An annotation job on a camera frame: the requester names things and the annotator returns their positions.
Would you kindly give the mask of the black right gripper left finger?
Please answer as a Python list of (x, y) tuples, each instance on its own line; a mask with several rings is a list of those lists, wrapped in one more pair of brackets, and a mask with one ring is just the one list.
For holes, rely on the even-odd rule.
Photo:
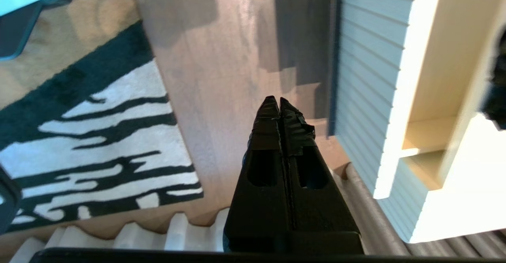
[(283, 253), (289, 229), (276, 98), (259, 107), (223, 233), (225, 252)]

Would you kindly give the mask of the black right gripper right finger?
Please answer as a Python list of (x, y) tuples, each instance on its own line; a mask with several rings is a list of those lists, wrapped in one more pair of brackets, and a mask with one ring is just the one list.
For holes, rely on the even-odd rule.
[(315, 141), (315, 127), (280, 99), (289, 248), (299, 254), (362, 254), (361, 234)]

